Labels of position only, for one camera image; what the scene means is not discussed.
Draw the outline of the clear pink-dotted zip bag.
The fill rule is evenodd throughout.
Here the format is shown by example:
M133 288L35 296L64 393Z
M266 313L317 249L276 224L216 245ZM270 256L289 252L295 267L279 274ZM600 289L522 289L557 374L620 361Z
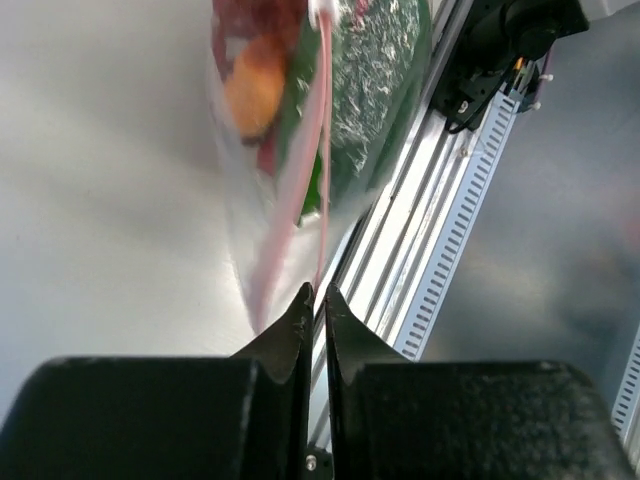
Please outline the clear pink-dotted zip bag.
M208 103L223 173L228 225L242 297L255 333L287 308L303 283L319 285L347 231L381 190L354 206L331 207L332 32L342 1L306 1L295 45L286 50L279 110L263 135L242 138L224 83L255 37L226 36L211 17Z

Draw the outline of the red toy lobster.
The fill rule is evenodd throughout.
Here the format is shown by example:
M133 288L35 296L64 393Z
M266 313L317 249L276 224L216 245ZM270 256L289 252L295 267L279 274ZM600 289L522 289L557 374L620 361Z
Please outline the red toy lobster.
M269 35L287 47L296 44L307 13L307 2L299 0L217 0L212 7L226 36Z

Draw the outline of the yellow toy mango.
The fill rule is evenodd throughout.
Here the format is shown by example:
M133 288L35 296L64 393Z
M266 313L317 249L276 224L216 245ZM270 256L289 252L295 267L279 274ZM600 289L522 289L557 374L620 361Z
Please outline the yellow toy mango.
M235 57L224 93L242 138L263 135L274 121L284 92L286 60L284 45L274 35L255 37Z

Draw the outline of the green toy cucumber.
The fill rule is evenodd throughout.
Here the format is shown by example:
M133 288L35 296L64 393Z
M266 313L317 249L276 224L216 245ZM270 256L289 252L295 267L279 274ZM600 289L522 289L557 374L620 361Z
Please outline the green toy cucumber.
M412 125L431 60L425 1L342 1L332 32L331 207L384 187Z

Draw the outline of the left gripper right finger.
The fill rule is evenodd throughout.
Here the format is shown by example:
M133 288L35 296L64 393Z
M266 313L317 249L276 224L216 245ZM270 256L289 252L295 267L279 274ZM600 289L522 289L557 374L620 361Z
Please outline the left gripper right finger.
M419 363L324 297L338 479L631 479L594 384L563 362Z

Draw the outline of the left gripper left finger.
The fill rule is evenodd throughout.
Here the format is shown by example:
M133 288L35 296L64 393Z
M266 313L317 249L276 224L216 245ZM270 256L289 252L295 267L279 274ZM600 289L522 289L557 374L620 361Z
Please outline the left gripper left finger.
M229 357L59 357L1 430L5 479L298 479L314 293Z

